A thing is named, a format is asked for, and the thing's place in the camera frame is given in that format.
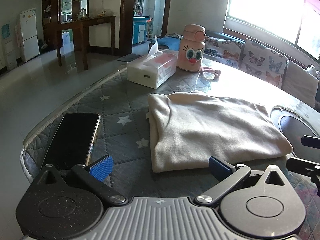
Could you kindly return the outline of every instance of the window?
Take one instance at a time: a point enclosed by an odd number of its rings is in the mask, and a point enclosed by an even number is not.
[[[230,0],[228,17],[271,32],[319,62],[318,8],[319,0]]]

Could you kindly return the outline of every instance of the brown door frame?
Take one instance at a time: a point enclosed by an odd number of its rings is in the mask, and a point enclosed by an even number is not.
[[[167,34],[170,1],[171,0],[165,0],[162,37]],[[119,56],[125,56],[132,53],[133,7],[134,0],[121,0]]]

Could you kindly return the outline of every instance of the butterfly cushion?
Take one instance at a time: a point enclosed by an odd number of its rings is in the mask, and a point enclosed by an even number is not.
[[[316,77],[291,60],[288,61],[283,83],[284,91],[314,108],[318,84],[319,80]]]
[[[239,69],[281,88],[287,60],[286,56],[246,39],[239,59]]]
[[[240,53],[243,44],[234,40],[222,40],[206,36],[204,53],[214,61],[239,68]]]

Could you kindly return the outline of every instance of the red nose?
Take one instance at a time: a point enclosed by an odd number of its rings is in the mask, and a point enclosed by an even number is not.
[[[195,64],[195,63],[197,62],[197,60],[196,60],[195,58],[191,58],[191,59],[189,59],[189,62],[190,62],[191,64]]]

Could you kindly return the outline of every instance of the gray ribbed plate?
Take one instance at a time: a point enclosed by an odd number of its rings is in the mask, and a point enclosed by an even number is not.
[[[211,208],[186,197],[135,197],[123,207],[109,208],[87,234],[74,240],[245,240],[229,231]]]

